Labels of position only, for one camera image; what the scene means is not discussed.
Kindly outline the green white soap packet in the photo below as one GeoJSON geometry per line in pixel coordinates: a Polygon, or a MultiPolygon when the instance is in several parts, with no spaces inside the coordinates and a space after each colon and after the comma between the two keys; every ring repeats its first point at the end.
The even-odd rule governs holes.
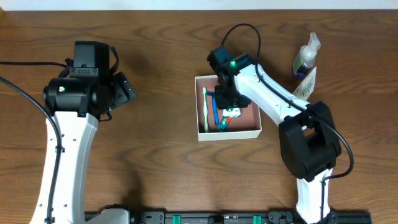
{"type": "Polygon", "coordinates": [[[227,108],[223,110],[223,117],[236,118],[241,116],[240,108],[227,108]]]}

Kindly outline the green white toothbrush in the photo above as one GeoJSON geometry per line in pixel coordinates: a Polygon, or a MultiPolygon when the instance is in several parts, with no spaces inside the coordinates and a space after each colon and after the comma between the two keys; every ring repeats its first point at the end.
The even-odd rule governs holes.
{"type": "Polygon", "coordinates": [[[203,90],[203,116],[204,116],[204,130],[206,133],[209,133],[209,125],[208,125],[208,105],[206,100],[207,89],[206,87],[202,88],[203,90]]]}

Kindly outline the clear blue soap pump bottle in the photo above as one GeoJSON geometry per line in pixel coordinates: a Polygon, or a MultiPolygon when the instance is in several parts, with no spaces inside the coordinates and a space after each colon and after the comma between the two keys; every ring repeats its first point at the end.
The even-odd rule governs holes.
{"type": "Polygon", "coordinates": [[[301,46],[292,64],[292,71],[296,79],[303,80],[309,74],[315,64],[320,47],[321,43],[316,33],[311,32],[308,44],[301,46]]]}

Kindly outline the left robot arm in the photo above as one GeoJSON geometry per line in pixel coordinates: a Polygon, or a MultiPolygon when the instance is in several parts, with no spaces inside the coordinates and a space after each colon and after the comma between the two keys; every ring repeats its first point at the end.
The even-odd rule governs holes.
{"type": "Polygon", "coordinates": [[[116,54],[108,44],[77,41],[74,58],[45,86],[47,150],[31,223],[131,222],[131,212],[116,205],[97,215],[85,213],[88,160],[101,116],[111,116],[135,97],[119,64],[110,64],[116,54]]]}

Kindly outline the red green toothpaste tube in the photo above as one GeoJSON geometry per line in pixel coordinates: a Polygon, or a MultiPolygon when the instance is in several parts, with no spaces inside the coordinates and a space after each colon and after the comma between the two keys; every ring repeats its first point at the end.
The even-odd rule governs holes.
{"type": "Polygon", "coordinates": [[[226,132],[227,129],[228,129],[228,125],[229,125],[230,120],[231,120],[230,117],[223,117],[223,119],[222,119],[222,121],[219,123],[219,125],[218,125],[216,131],[217,131],[218,133],[226,132]]]}

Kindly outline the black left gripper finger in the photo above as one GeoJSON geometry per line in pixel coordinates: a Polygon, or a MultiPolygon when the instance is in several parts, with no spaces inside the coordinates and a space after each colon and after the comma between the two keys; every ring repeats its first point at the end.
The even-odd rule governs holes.
{"type": "Polygon", "coordinates": [[[118,106],[121,106],[128,101],[127,80],[116,80],[113,83],[113,88],[113,102],[111,104],[111,109],[116,109],[118,106]]]}
{"type": "Polygon", "coordinates": [[[133,87],[123,72],[114,76],[114,94],[115,101],[130,101],[136,97],[133,87]]]}

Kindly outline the blue disposable razor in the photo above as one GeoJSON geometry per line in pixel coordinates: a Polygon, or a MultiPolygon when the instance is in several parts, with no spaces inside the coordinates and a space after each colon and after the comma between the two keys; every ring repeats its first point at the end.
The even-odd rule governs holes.
{"type": "Polygon", "coordinates": [[[218,108],[217,108],[217,105],[216,105],[215,93],[214,92],[207,92],[206,95],[212,97],[211,103],[212,103],[212,108],[213,108],[213,116],[214,116],[214,120],[215,120],[215,125],[217,126],[217,125],[219,125],[220,120],[219,120],[219,117],[218,117],[218,108]]]}

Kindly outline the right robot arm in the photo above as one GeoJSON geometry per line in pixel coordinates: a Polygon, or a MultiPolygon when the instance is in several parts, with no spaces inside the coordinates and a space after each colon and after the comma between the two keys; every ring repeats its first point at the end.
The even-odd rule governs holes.
{"type": "Polygon", "coordinates": [[[329,107],[294,96],[267,75],[256,59],[248,54],[233,57],[224,45],[212,50],[207,62],[218,77],[219,109],[255,103],[275,122],[282,160],[297,179],[296,211],[305,223],[324,222],[330,212],[328,181],[341,154],[341,136],[329,107]]]}

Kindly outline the white floral lotion tube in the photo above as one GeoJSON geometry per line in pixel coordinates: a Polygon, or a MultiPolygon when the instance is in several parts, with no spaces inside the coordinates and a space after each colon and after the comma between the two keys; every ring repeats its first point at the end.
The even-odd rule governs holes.
{"type": "Polygon", "coordinates": [[[302,80],[300,85],[294,90],[293,95],[301,100],[308,100],[315,89],[317,76],[317,67],[313,68],[310,73],[302,80]]]}

